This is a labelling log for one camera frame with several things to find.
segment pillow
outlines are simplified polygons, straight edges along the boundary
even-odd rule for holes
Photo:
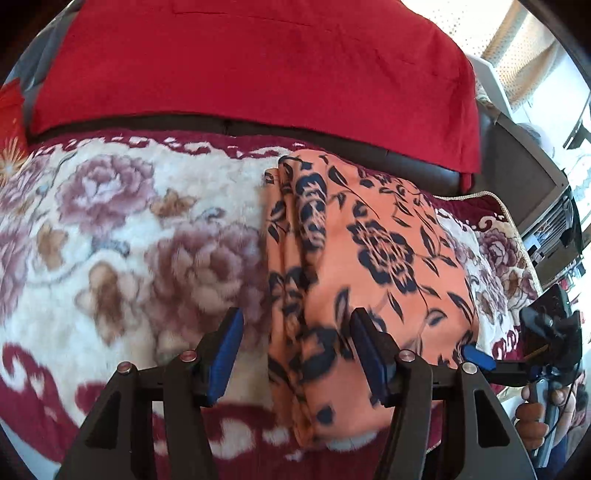
[[[0,88],[0,187],[6,185],[27,159],[22,103],[18,79]]]

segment window curtain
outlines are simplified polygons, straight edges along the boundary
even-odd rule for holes
[[[492,63],[514,111],[529,100],[566,54],[552,33],[517,0],[402,2],[434,22],[465,53]]]

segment folded cloth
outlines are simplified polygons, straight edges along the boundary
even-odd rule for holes
[[[376,326],[431,364],[457,366],[478,338],[465,271],[415,185],[300,150],[265,172],[272,301],[269,378],[298,442],[387,426],[348,334],[364,307]]]

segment red blanket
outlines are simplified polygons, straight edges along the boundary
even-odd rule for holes
[[[87,0],[32,129],[178,112],[308,128],[479,171],[472,67],[396,0]]]

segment white blanket with pink roses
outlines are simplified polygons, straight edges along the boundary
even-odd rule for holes
[[[301,452],[269,412],[262,179],[306,146],[129,131],[39,146],[0,191],[0,419],[60,462],[119,362],[167,362],[237,305],[241,351],[222,405],[206,415],[220,474],[290,468],[312,478],[328,462],[345,478],[369,478],[380,436]],[[492,197],[434,203],[472,288],[478,345],[504,357],[517,344],[519,309],[540,293],[527,253]],[[155,445],[165,459],[161,413],[156,406]]]

